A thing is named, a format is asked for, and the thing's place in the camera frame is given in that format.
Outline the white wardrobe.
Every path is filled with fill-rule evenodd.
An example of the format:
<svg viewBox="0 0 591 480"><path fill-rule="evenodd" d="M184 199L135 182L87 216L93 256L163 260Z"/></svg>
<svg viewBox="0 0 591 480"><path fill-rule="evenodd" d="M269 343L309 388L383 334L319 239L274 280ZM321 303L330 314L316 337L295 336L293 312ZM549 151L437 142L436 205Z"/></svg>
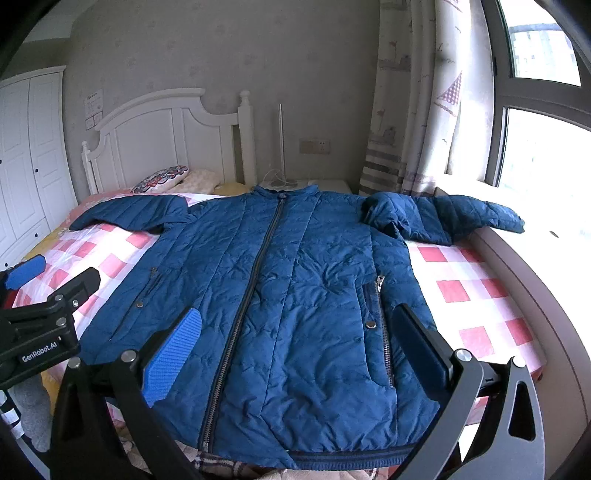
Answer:
<svg viewBox="0 0 591 480"><path fill-rule="evenodd" d="M1 82L1 267L18 263L77 205L65 149L63 66Z"/></svg>

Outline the patterned colourful pillow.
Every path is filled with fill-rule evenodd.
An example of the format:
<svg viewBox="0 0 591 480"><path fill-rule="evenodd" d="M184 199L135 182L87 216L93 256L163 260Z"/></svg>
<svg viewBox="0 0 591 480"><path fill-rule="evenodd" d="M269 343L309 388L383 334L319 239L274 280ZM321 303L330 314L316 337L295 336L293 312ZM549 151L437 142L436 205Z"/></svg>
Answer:
<svg viewBox="0 0 591 480"><path fill-rule="evenodd" d="M132 194L162 193L179 184L189 173L187 166L171 166L160 169L133 186Z"/></svg>

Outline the cream fluffy pillow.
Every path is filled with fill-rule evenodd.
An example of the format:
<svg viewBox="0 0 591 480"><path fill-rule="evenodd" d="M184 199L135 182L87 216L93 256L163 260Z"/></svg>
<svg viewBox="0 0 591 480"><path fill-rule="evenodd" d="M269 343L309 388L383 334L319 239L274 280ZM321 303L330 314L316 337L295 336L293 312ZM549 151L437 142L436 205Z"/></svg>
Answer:
<svg viewBox="0 0 591 480"><path fill-rule="evenodd" d="M212 194L221 185L221 177L209 170L191 170L175 187L178 193Z"/></svg>

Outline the white wooden headboard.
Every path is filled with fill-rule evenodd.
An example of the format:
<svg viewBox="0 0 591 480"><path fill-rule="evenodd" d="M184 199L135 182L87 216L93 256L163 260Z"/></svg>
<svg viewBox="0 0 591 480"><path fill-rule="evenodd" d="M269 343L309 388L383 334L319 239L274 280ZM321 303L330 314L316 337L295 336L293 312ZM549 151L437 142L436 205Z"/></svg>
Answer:
<svg viewBox="0 0 591 480"><path fill-rule="evenodd" d="M250 92L240 91L238 111L228 114L208 112L204 94L204 88L159 90L104 117L94 127L96 148L81 146L90 193L132 187L175 165L212 171L223 183L259 183Z"/></svg>

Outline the yellow pillow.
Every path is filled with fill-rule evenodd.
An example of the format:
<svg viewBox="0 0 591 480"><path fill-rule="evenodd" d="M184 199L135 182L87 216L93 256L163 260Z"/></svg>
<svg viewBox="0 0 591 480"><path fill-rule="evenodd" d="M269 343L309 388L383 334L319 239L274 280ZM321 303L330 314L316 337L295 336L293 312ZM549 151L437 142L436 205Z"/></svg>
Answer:
<svg viewBox="0 0 591 480"><path fill-rule="evenodd" d="M251 190L252 188L246 186L245 184L239 182L229 182L217 185L214 188L213 193L214 195L218 196L231 197L249 193Z"/></svg>

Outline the white nightstand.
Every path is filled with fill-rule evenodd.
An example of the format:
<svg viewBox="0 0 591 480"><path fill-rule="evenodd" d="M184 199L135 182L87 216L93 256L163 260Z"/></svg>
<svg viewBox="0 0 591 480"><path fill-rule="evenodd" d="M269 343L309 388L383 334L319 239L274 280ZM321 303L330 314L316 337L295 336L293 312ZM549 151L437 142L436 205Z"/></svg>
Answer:
<svg viewBox="0 0 591 480"><path fill-rule="evenodd" d="M317 186L321 191L337 192L344 194L352 194L351 188L345 180L270 180L259 183L263 188L273 191L293 191L300 190L308 186Z"/></svg>

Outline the printed striped curtain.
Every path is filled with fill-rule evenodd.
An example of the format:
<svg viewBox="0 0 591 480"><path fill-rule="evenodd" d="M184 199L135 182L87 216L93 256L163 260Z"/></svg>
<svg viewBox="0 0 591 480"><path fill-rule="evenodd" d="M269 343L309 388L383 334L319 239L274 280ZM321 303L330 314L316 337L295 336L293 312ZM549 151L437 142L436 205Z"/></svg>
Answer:
<svg viewBox="0 0 591 480"><path fill-rule="evenodd" d="M493 58L480 1L383 1L359 191L430 194L486 177Z"/></svg>

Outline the dark framed window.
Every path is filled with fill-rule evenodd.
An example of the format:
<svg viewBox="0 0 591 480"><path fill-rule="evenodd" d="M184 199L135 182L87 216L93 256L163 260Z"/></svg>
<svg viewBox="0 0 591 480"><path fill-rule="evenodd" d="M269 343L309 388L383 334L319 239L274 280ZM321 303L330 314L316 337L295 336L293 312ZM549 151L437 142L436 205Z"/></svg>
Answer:
<svg viewBox="0 0 591 480"><path fill-rule="evenodd" d="M573 190L590 176L590 17L569 1L485 1L495 109L485 180Z"/></svg>

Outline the paper notice on wall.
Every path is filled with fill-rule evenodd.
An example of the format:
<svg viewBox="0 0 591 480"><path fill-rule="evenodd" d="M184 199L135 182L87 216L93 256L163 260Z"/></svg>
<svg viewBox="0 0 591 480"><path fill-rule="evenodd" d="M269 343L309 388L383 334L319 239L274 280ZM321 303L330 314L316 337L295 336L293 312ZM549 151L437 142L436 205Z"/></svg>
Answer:
<svg viewBox="0 0 591 480"><path fill-rule="evenodd" d="M103 90L99 89L84 99L85 130L91 130L103 118Z"/></svg>

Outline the wall socket panel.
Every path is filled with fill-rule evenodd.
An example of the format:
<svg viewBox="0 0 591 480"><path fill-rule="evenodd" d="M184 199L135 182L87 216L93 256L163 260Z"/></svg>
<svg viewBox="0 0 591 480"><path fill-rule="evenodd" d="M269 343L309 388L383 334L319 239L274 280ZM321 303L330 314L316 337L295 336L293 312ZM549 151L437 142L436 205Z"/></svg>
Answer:
<svg viewBox="0 0 591 480"><path fill-rule="evenodd" d="M308 155L329 155L331 141L328 139L301 139L300 153Z"/></svg>

